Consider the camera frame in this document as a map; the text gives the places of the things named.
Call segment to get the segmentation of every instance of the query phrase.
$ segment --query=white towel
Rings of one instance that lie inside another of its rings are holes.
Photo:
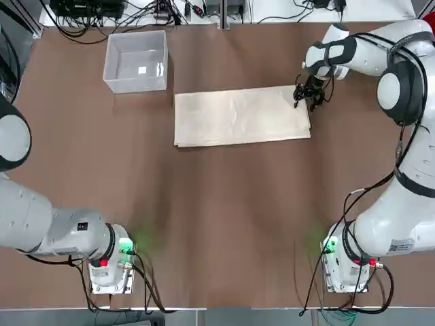
[[[310,138],[305,101],[294,107],[294,86],[175,95],[179,147]]]

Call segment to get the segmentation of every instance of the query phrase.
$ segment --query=brown table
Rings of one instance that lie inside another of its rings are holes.
[[[102,80],[106,43],[75,45],[46,29],[16,103],[31,126],[33,151],[10,177],[54,206],[99,210],[146,239],[165,306],[298,307],[311,277],[307,252],[317,259],[347,192],[392,169],[399,130],[378,108],[375,79],[351,73],[336,82],[331,103],[311,116],[311,139],[242,146],[174,147],[173,94],[294,84],[308,46],[328,26],[167,29],[168,90],[117,96]],[[86,306],[75,270],[11,249],[0,258],[0,307]],[[383,259],[396,281],[393,305],[435,305],[433,258]],[[138,280],[134,295],[115,296],[114,306],[143,304]],[[377,284],[370,288],[357,303],[379,306]],[[345,299],[329,295],[325,304]],[[315,291],[310,306],[319,306]]]

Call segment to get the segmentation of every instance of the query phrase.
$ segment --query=green indicator light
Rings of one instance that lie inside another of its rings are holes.
[[[337,245],[338,238],[336,236],[331,236],[331,239],[326,243],[324,253],[335,253],[335,247]]]
[[[120,253],[132,252],[134,249],[133,241],[130,238],[120,239]]]

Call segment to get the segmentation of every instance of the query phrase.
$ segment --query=metal pole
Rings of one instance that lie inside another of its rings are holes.
[[[228,24],[228,0],[220,0],[220,29],[230,29]]]

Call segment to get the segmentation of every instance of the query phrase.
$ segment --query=transparent bin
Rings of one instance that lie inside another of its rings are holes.
[[[167,75],[165,31],[109,36],[103,80],[114,93],[166,90]]]

